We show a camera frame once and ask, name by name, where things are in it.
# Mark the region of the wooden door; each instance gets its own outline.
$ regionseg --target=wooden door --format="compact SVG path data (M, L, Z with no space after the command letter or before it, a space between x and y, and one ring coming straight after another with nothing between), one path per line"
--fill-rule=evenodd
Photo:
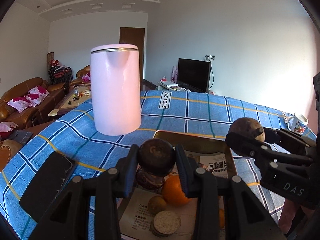
M133 44L139 50L140 87L143 82L143 60L144 60L144 28L120 28L119 43Z

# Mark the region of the black phone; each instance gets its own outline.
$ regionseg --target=black phone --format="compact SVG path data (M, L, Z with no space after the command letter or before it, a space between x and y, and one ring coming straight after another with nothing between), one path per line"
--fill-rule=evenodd
M52 152L34 175L20 199L20 206L39 222L51 202L70 179L76 161Z

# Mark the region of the mug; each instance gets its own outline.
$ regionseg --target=mug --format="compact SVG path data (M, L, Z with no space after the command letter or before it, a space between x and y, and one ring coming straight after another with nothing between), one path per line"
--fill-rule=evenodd
M294 113L294 116L290 117L288 120L288 129L292 132L303 134L308 122L308 119L304 117L302 114Z

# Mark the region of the newspaper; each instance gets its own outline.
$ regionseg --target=newspaper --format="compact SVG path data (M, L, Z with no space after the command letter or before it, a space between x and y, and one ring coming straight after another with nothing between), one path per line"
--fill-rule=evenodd
M198 153L185 151L188 157L195 158L199 165L215 176L228 178L227 163L224 153L215 153L202 155ZM177 176L176 166L169 176ZM131 199L125 208L125 211L119 221L121 237L125 240L159 240L151 230L150 225L154 215L150 214L147 208L149 199L157 196L160 191L150 192L141 188L135 188ZM191 240L195 220L196 220L197 199L192 199L188 204L182 207L173 207L167 205L169 211L180 215L181 226L177 232L166 237L167 240ZM219 208L224 210L223 198L219 200ZM220 240L226 239L225 228L220 229Z

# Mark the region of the pink floral pillow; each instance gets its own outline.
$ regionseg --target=pink floral pillow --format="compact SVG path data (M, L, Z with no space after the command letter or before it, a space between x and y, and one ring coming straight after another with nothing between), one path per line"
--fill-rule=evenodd
M38 94L27 94L26 99L28 99L33 104L33 107L35 107L41 104L44 100L44 96Z
M34 87L33 89L30 89L29 94L38 94L40 96L43 96L44 98L49 95L50 93L45 89L43 88L42 86L36 86Z
M91 81L91 76L90 76L90 72L85 74L82 79L84 80L84 82L89 82Z
M19 113L21 113L24 109L33 106L33 104L25 97L11 99L7 104L17 109Z
M0 123L0 139L6 140L10 134L12 134L12 131L14 128L16 128L18 125L14 122L1 122Z

